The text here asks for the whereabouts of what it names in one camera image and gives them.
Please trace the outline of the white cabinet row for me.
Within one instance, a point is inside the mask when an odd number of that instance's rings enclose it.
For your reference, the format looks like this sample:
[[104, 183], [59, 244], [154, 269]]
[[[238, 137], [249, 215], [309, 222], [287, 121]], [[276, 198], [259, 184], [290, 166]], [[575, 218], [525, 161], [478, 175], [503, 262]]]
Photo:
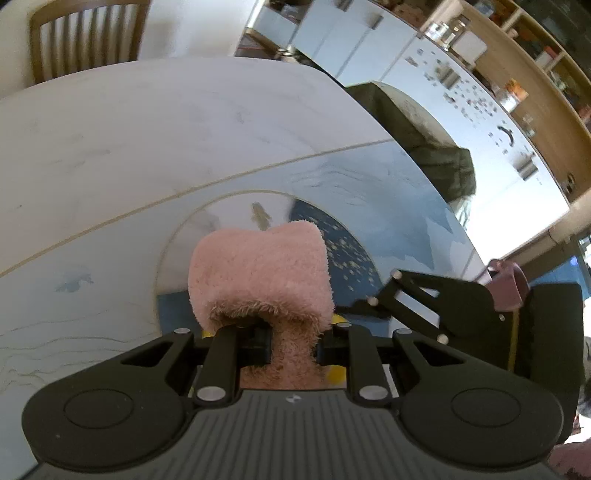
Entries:
[[256, 1], [246, 28], [344, 87], [374, 82], [435, 144], [470, 153], [475, 190], [450, 206], [485, 261], [560, 220], [569, 204], [543, 157], [491, 93], [375, 1]]

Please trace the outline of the pink fluffy plush slipper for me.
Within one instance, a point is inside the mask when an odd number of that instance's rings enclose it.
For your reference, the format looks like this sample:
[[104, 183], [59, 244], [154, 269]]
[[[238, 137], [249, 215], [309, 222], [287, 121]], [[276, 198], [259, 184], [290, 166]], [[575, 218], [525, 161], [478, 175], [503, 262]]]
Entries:
[[321, 231], [300, 220], [266, 231], [217, 230], [198, 243], [188, 269], [197, 322], [214, 334], [259, 317], [270, 324], [270, 363], [245, 366], [249, 389], [328, 389], [329, 370], [312, 352], [332, 326], [328, 254]]

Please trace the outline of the wooden slat-back chair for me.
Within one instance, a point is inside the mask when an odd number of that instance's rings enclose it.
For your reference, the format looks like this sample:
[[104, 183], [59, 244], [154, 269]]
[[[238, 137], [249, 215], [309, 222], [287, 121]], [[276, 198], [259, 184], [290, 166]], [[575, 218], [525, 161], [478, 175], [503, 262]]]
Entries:
[[51, 1], [29, 21], [36, 84], [138, 59], [149, 1]]

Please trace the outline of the dark olive cushioned chair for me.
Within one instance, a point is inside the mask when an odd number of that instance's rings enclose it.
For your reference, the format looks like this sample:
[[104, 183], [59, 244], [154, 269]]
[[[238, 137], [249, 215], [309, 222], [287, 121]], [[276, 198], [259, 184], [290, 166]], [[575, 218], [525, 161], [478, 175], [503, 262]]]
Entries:
[[370, 82], [346, 91], [401, 145], [467, 226], [477, 187], [470, 151], [459, 147], [424, 107], [390, 85]]

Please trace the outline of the wooden wall shelf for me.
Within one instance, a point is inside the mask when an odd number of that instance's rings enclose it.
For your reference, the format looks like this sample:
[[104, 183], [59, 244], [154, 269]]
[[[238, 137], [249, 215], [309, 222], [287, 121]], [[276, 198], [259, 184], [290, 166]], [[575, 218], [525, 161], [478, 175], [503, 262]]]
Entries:
[[562, 42], [518, 1], [492, 1], [491, 15], [475, 1], [381, 1], [394, 16], [425, 33], [435, 23], [464, 15], [467, 30], [487, 50], [474, 61], [475, 71], [492, 86], [518, 82], [528, 97], [513, 113], [533, 119], [533, 143], [569, 200], [590, 189], [590, 75], [567, 53]]

